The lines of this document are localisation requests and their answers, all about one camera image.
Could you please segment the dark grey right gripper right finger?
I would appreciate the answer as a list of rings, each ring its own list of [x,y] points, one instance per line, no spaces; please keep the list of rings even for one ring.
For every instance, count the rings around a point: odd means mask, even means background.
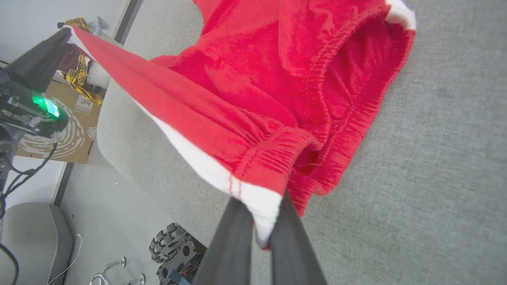
[[[273,285],[326,285],[318,259],[286,190],[270,236]]]

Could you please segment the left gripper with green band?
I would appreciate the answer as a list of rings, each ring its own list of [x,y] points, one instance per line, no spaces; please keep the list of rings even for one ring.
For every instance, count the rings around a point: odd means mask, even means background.
[[[65,130],[69,116],[45,97],[53,76],[66,53],[70,28],[43,40],[1,68],[1,125],[37,137],[50,138]]]

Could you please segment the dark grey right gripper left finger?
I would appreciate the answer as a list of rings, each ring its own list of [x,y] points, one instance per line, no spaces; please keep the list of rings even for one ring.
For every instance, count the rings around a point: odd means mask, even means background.
[[[230,198],[193,284],[250,284],[252,231],[251,213],[242,202]]]

